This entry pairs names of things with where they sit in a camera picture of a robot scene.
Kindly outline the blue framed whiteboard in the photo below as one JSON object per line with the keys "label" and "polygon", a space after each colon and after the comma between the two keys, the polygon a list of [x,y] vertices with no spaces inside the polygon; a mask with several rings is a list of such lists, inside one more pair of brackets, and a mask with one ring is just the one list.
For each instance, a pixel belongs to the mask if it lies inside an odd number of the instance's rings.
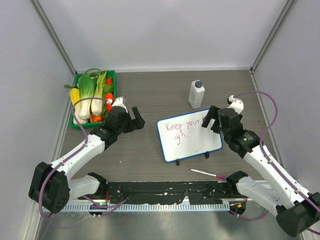
{"label": "blue framed whiteboard", "polygon": [[219,151],[222,137],[211,130],[213,119],[202,127],[208,109],[158,120],[156,123],[162,154],[166,163]]}

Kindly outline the white marker pink cap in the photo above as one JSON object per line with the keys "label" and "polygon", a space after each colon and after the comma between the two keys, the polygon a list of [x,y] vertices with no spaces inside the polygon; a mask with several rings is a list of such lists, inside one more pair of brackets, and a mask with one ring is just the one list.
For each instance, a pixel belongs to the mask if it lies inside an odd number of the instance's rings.
{"label": "white marker pink cap", "polygon": [[215,177],[215,178],[218,178],[218,179],[221,179],[221,180],[225,180],[225,179],[227,178],[227,177],[224,176],[224,175],[213,174],[213,173],[209,173],[209,172],[202,171],[202,170],[198,170],[198,169],[190,168],[189,170],[192,171],[192,172],[195,172],[195,173],[199,173],[199,174],[202,174],[202,175],[207,175],[207,176]]}

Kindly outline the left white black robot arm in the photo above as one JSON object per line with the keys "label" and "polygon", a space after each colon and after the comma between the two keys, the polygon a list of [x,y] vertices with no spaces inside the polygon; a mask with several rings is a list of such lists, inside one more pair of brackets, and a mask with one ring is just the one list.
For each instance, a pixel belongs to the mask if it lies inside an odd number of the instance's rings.
{"label": "left white black robot arm", "polygon": [[145,125],[136,106],[134,118],[122,106],[114,106],[104,123],[94,128],[86,139],[65,156],[52,163],[39,163],[34,170],[28,196],[52,214],[60,212],[68,201],[91,196],[102,199],[108,188],[107,180],[91,172],[73,179],[73,176],[91,159],[103,153],[118,140],[120,134],[140,130]]}

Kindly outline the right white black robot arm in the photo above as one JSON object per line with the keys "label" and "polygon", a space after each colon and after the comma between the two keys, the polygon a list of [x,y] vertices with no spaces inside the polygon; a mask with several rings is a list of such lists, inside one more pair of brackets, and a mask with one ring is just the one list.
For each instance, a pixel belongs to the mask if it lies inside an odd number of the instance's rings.
{"label": "right white black robot arm", "polygon": [[203,119],[202,127],[220,134],[228,147],[254,167],[267,181],[269,188],[257,183],[243,171],[226,178],[226,193],[233,198],[246,196],[273,216],[281,229],[297,237],[320,220],[320,194],[311,193],[298,183],[272,156],[259,136],[246,130],[242,115],[235,109],[212,105]]}

